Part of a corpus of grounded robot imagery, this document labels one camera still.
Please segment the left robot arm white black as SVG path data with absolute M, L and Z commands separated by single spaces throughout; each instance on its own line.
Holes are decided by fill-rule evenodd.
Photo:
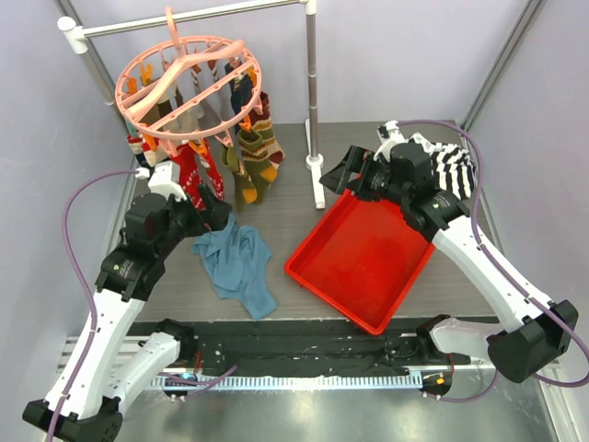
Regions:
M 147 341 L 118 370 L 112 368 L 123 341 L 166 271 L 165 260 L 185 238 L 227 225 L 233 209 L 204 184 L 204 208 L 175 195 L 133 199 L 120 242 L 103 260 L 90 311 L 62 374 L 47 395 L 30 401 L 25 422 L 49 441 L 112 441 L 139 394 L 167 366 L 188 366 L 197 352 L 192 328 L 159 322 Z

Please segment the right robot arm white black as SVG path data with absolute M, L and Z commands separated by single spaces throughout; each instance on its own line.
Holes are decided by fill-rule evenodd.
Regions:
M 579 318 L 575 306 L 555 303 L 483 237 L 468 208 L 438 187 L 421 147 L 395 145 L 383 157 L 353 145 L 319 181 L 337 194 L 398 205 L 406 224 L 450 258 L 493 309 L 499 320 L 494 326 L 438 320 L 415 342 L 423 362 L 434 364 L 450 353 L 474 356 L 521 383 L 567 351 Z

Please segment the olive green orange-toe sock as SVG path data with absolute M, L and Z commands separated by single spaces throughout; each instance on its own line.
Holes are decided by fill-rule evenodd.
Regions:
M 261 204 L 266 191 L 277 178 L 277 168 L 270 161 L 270 154 L 259 133 L 253 129 L 240 129 L 237 140 L 245 169 L 257 191 L 256 204 Z

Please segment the pink round clip hanger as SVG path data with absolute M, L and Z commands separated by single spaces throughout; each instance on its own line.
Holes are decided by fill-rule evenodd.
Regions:
M 181 35 L 178 30 L 178 34 L 180 37 L 189 37 L 189 36 L 213 36 L 213 35 Z M 130 78 L 125 81 L 123 86 L 123 91 L 126 93 L 134 92 L 138 90 L 141 86 L 147 85 L 152 82 L 152 80 L 161 77 L 164 73 L 164 70 L 167 69 L 171 62 L 176 59 L 177 52 L 172 49 L 166 49 L 161 53 L 155 53 L 154 55 L 146 58 L 141 66 L 136 67 L 130 73 Z M 197 94 L 204 91 L 206 88 L 211 86 L 214 82 L 218 81 L 227 73 L 225 72 L 225 65 L 228 63 L 229 60 L 227 59 L 220 59 L 217 61 L 210 61 L 204 64 L 198 64 L 190 71 L 184 72 L 180 77 L 176 80 L 174 86 L 169 88 L 167 92 L 169 93 L 169 99 L 173 108 L 173 111 L 177 109 L 177 107 L 183 105 L 185 101 L 188 99 L 194 98 Z M 253 81 L 255 76 L 251 73 L 248 73 Z M 207 130 L 214 128 L 217 124 L 219 124 L 222 120 L 228 120 L 235 115 L 232 107 L 231 107 L 231 92 L 229 83 L 222 86 L 222 88 L 204 99 L 201 103 L 202 108 L 204 110 L 204 116 L 200 118 L 200 130 Z M 145 115 L 143 119 L 143 124 L 151 124 L 158 120 L 159 113 L 157 109 L 157 105 L 151 109 L 147 115 Z M 249 121 L 246 123 L 245 126 L 235 125 L 234 127 L 240 127 L 245 129 L 249 127 L 252 122 L 250 117 L 248 116 Z M 178 126 L 179 126 L 179 133 L 182 133 L 179 124 L 179 118 L 177 119 Z M 139 132 L 132 127 L 129 123 L 127 123 L 133 132 L 133 136 L 139 134 Z M 227 137 L 228 133 L 220 133 L 218 135 L 213 135 L 211 137 Z M 184 143 L 200 143 L 201 141 L 197 140 L 190 140 L 190 141 L 181 141 L 175 144 L 176 147 Z

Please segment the red christmas sock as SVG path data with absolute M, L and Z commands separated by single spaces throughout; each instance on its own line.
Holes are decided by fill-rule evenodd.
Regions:
M 199 157 L 209 181 L 213 185 L 215 196 L 220 201 L 223 201 L 225 199 L 225 182 L 215 165 L 213 153 L 207 139 L 203 139 L 200 143 Z
M 180 145 L 171 161 L 179 166 L 179 186 L 197 210 L 204 208 L 198 186 L 202 183 L 196 163 L 196 152 L 189 145 Z

